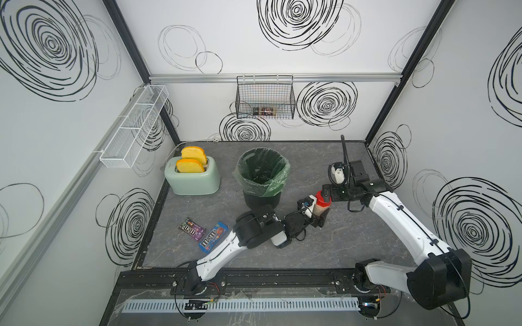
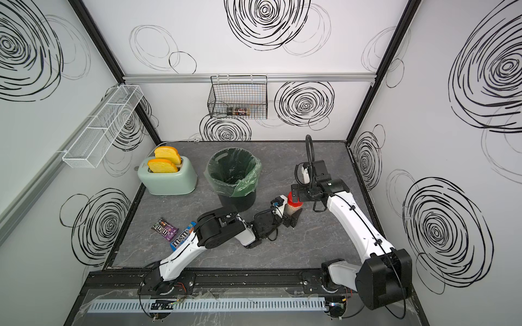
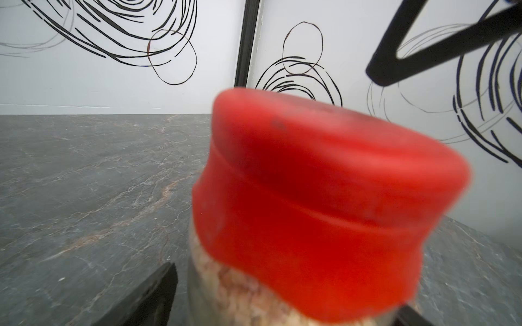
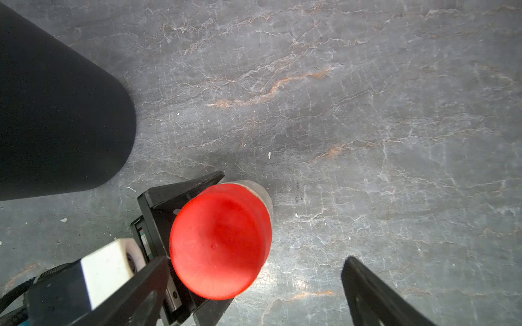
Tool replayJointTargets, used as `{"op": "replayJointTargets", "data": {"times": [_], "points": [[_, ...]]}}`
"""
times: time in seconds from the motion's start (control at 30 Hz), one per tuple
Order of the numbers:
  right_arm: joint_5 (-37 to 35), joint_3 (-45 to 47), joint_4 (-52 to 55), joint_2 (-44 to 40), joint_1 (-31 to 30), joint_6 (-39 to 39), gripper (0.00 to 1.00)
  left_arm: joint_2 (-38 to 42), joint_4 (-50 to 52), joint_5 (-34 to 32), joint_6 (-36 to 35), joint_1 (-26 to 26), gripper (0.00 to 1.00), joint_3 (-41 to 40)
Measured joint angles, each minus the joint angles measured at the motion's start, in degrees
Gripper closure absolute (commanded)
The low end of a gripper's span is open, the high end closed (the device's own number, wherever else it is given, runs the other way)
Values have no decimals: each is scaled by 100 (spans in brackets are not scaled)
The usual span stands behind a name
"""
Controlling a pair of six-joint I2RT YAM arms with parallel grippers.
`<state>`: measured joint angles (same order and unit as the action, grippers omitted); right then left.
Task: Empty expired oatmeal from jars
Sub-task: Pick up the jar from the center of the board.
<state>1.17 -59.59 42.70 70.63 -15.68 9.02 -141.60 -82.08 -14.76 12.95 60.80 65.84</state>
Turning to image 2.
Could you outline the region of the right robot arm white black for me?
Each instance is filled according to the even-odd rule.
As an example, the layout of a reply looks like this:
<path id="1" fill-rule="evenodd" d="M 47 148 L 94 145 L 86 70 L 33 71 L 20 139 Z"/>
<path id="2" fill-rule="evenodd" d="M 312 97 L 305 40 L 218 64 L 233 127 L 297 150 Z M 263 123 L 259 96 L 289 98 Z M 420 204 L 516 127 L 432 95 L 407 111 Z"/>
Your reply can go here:
<path id="1" fill-rule="evenodd" d="M 332 179 L 324 161 L 303 162 L 294 170 L 296 184 L 291 197 L 300 202 L 321 202 L 352 240 L 359 264 L 333 259 L 322 264 L 323 287 L 334 291 L 345 287 L 357 292 L 370 310 L 412 295 L 412 259 L 396 249 L 365 216 L 341 179 Z"/>

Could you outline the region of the oatmeal jar clear plastic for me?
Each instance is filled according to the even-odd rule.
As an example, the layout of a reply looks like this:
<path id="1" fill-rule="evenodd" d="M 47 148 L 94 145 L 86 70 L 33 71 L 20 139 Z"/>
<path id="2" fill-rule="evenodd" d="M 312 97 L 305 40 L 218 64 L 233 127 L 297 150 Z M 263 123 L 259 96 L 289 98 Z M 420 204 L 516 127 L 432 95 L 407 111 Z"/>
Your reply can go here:
<path id="1" fill-rule="evenodd" d="M 302 209 L 302 206 L 302 202 L 288 202 L 285 205 L 284 216 L 288 223 L 292 221 L 292 216 Z"/>

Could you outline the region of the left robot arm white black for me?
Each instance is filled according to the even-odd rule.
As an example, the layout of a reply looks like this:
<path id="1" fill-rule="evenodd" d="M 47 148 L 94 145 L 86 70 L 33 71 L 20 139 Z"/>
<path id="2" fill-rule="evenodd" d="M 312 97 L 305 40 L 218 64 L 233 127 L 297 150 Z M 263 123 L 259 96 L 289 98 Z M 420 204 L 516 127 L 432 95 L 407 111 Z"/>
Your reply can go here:
<path id="1" fill-rule="evenodd" d="M 292 217 L 285 213 L 285 205 L 277 201 L 269 209 L 247 222 L 235 206 L 224 206 L 202 214 L 188 238 L 167 258 L 149 265 L 142 277 L 138 294 L 154 292 L 167 294 L 174 287 L 182 271 L 202 252 L 219 247 L 231 239 L 247 249 L 257 247 L 277 232 L 280 225 L 293 226 Z"/>

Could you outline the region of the red jar lid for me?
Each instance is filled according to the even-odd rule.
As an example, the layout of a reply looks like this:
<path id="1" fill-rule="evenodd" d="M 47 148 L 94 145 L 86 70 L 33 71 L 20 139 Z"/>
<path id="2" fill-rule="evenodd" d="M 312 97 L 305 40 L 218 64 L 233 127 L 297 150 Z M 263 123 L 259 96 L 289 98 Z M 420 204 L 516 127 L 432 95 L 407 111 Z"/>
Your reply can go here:
<path id="1" fill-rule="evenodd" d="M 288 194 L 288 205 L 293 208 L 300 208 L 303 203 L 299 201 L 299 196 L 290 191 Z"/>

